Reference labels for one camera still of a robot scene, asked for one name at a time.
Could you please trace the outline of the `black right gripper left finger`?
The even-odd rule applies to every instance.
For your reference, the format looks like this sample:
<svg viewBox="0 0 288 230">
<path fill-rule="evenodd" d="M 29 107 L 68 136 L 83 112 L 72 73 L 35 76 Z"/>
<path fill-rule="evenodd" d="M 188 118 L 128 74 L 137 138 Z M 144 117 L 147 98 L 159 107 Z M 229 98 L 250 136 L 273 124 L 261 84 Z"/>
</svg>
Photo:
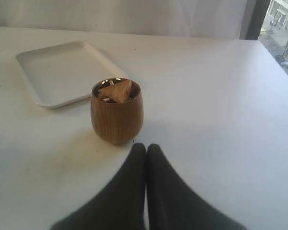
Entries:
<svg viewBox="0 0 288 230">
<path fill-rule="evenodd" d="M 88 203 L 58 221 L 53 230 L 143 230 L 144 144 L 133 144 L 111 181 Z"/>
</svg>

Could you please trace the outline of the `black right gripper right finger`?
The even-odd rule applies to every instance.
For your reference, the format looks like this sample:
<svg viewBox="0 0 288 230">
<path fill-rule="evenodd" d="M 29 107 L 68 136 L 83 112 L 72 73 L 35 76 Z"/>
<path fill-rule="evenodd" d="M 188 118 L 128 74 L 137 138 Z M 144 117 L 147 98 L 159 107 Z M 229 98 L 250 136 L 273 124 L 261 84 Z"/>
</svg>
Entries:
<svg viewBox="0 0 288 230">
<path fill-rule="evenodd" d="M 149 227 L 152 230 L 243 230 L 198 196 L 176 173 L 158 144 L 146 156 Z"/>
</svg>

